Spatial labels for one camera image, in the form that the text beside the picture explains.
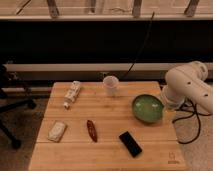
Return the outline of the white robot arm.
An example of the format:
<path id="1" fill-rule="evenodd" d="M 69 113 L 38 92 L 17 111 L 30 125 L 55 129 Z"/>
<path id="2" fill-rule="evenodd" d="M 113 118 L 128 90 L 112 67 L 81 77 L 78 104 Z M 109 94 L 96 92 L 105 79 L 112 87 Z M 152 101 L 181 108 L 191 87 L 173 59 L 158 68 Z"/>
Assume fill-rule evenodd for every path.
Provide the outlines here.
<path id="1" fill-rule="evenodd" d="M 207 76 L 208 68 L 200 61 L 170 69 L 165 74 L 162 103 L 168 109 L 178 109 L 188 98 L 213 114 L 213 87 L 205 83 Z"/>

